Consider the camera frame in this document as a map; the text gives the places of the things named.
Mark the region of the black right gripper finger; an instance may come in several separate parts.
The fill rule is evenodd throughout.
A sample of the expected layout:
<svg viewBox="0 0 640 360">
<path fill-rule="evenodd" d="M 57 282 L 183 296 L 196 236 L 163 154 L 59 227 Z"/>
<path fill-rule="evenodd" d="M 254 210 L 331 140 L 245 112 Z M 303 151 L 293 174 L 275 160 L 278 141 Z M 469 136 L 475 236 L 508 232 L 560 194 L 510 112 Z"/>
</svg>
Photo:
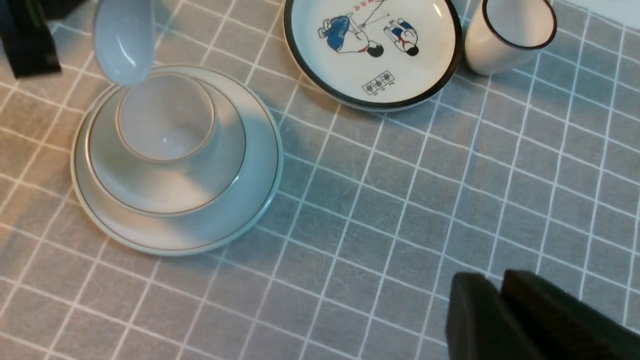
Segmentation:
<svg viewBox="0 0 640 360">
<path fill-rule="evenodd" d="M 484 276 L 451 280 L 445 337 L 451 360 L 544 360 L 496 287 Z"/>
<path fill-rule="evenodd" d="M 57 46 L 48 23 L 68 18 L 84 4 L 84 0 L 0 2 L 1 43 L 15 78 L 33 78 L 62 72 Z"/>
<path fill-rule="evenodd" d="M 638 360 L 639 335 L 537 274 L 508 269 L 502 297 L 548 360 Z"/>
</svg>

